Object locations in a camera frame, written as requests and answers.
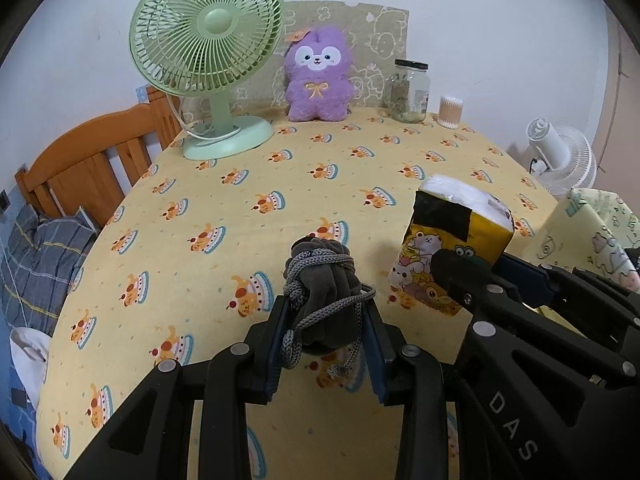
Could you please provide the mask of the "purple plush bunny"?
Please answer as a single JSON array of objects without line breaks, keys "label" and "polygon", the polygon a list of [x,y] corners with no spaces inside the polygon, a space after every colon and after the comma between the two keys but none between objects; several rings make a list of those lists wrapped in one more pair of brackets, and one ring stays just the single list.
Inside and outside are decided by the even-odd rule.
[{"label": "purple plush bunny", "polygon": [[292,122],[340,122],[347,117],[355,90],[349,81],[352,51],[334,26],[303,32],[288,47],[285,99]]}]

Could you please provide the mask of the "wall power socket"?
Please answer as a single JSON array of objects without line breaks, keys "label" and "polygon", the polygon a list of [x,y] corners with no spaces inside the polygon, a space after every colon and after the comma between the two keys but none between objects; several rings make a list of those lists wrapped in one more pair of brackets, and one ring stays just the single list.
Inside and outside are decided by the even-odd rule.
[{"label": "wall power socket", "polygon": [[11,205],[8,193],[5,190],[0,192],[0,214],[3,214]]}]

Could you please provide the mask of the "yellow cartoon tablecloth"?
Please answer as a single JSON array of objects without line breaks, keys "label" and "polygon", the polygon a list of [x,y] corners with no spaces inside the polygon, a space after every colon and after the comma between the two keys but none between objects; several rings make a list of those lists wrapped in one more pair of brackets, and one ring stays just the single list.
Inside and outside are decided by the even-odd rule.
[{"label": "yellow cartoon tablecloth", "polygon": [[555,206],[471,127],[409,126],[375,108],[344,122],[270,118],[273,137],[233,157],[192,162],[174,142],[104,226],[56,324],[41,390],[38,450],[54,478],[158,361],[206,361],[264,320],[299,238],[345,244],[384,320],[450,362],[469,315],[410,304],[388,281],[422,180],[446,174],[502,200],[514,254]]}]

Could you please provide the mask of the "wooden bed headboard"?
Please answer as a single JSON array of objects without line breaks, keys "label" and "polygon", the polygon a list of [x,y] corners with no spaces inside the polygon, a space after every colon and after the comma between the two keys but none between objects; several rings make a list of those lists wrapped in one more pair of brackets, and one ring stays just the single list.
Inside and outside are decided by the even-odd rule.
[{"label": "wooden bed headboard", "polygon": [[128,110],[102,115],[67,131],[52,142],[28,169],[15,174],[26,203],[52,218],[76,214],[82,208],[105,226],[126,192],[107,157],[111,148],[131,185],[151,166],[144,137],[154,133],[167,148],[180,132],[171,105],[178,100],[154,87],[148,100]]}]

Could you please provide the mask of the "beige cartoon print board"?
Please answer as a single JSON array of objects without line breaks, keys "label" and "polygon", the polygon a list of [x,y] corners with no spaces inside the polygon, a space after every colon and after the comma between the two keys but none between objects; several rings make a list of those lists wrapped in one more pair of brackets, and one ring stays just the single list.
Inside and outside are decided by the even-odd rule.
[{"label": "beige cartoon print board", "polygon": [[235,115],[254,115],[267,107],[282,107],[286,78],[283,67],[288,38],[307,28],[335,26],[352,50],[349,80],[354,85],[352,107],[378,107],[385,101],[385,85],[394,61],[407,53],[409,12],[393,6],[341,1],[292,1],[283,7],[283,35],[269,61],[256,74],[231,89]]}]

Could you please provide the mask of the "glass jar black lid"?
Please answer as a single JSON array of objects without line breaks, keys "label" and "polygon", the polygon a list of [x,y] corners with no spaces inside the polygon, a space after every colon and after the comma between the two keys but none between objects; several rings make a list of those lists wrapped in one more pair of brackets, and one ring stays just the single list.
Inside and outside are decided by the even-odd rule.
[{"label": "glass jar black lid", "polygon": [[426,117],[430,89],[427,63],[396,58],[387,102],[392,117],[406,124],[422,122]]}]

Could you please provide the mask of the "cotton swab container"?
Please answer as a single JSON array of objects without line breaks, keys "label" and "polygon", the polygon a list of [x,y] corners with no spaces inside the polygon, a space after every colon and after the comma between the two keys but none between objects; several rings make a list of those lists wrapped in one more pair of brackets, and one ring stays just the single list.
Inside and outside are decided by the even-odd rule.
[{"label": "cotton swab container", "polygon": [[462,110],[462,99],[454,96],[442,96],[439,102],[437,122],[445,128],[457,129],[460,124]]}]

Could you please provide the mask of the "yellow cartoon storage box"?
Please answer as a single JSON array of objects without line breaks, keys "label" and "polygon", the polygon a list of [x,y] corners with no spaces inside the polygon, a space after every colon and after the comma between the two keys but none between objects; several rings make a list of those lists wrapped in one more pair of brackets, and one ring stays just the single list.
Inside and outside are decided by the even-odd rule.
[{"label": "yellow cartoon storage box", "polygon": [[639,290],[639,217],[614,192],[573,188],[522,251],[530,263],[581,268]]}]

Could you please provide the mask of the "white standing fan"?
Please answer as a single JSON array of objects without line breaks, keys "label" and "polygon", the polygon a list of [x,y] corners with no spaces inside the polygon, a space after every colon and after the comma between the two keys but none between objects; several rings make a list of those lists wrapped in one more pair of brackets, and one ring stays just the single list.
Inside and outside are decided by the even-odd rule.
[{"label": "white standing fan", "polygon": [[557,200],[573,188],[591,188],[597,175],[591,144],[577,129],[555,126],[546,118],[534,119],[526,128],[533,153],[528,171]]}]

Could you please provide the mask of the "white cloth on bed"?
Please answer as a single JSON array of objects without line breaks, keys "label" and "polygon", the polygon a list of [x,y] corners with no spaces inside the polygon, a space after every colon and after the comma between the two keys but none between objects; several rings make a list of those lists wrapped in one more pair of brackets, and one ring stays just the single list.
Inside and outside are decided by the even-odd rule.
[{"label": "white cloth on bed", "polygon": [[48,334],[34,328],[15,327],[10,333],[12,362],[27,399],[35,410],[47,378],[50,343]]}]

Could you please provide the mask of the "green desk fan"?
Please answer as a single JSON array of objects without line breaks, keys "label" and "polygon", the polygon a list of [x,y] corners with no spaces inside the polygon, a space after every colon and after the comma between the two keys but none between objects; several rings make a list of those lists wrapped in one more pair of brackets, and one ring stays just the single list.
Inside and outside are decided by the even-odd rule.
[{"label": "green desk fan", "polygon": [[212,117],[181,127],[190,160],[226,158],[264,144],[268,120],[235,116],[230,91],[264,66],[280,42],[283,0],[140,0],[129,49],[141,75],[168,98],[204,98]]}]

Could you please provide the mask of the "blue plaid pillow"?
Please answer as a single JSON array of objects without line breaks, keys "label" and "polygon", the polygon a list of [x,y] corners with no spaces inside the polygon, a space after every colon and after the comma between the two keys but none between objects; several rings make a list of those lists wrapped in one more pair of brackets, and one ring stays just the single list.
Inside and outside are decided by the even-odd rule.
[{"label": "blue plaid pillow", "polygon": [[82,208],[60,218],[21,209],[1,256],[1,316],[10,327],[54,333],[99,234]]}]

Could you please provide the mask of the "grey drawstring pouch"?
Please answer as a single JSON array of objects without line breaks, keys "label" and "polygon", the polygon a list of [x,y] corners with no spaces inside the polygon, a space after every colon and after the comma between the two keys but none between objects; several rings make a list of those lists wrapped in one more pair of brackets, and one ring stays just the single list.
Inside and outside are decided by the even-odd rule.
[{"label": "grey drawstring pouch", "polygon": [[348,375],[360,353],[363,307],[375,296],[357,278],[349,249],[337,240],[304,236],[292,245],[283,276],[283,295],[294,311],[282,339],[283,365],[292,370],[304,353],[327,356],[345,349],[329,376]]}]

